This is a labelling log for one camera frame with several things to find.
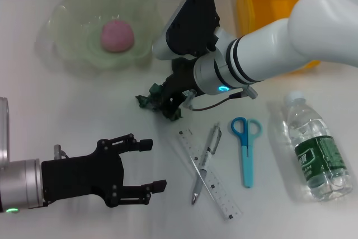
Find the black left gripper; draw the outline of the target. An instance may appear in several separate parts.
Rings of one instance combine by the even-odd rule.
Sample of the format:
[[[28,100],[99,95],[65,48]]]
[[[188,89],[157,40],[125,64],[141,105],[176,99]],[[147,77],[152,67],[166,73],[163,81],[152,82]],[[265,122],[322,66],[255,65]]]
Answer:
[[[148,205],[153,194],[162,193],[166,180],[122,186],[124,169],[118,149],[108,139],[99,140],[94,152],[86,156],[41,163],[44,203],[97,195],[108,207]]]

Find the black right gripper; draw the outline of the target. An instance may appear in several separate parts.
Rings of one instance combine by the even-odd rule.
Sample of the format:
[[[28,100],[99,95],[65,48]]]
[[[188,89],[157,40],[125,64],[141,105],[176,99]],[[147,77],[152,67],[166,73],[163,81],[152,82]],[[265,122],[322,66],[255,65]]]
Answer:
[[[199,89],[195,78],[194,68],[182,68],[176,70],[173,74],[166,78],[166,80],[158,86],[158,100],[165,102],[165,116],[174,116],[179,106],[184,102],[185,91],[195,90],[197,95],[202,95],[202,90]],[[134,134],[130,133],[114,139],[109,139],[107,144],[110,149],[114,149],[117,153],[125,152],[144,152],[151,151],[153,147],[152,139],[137,140]]]

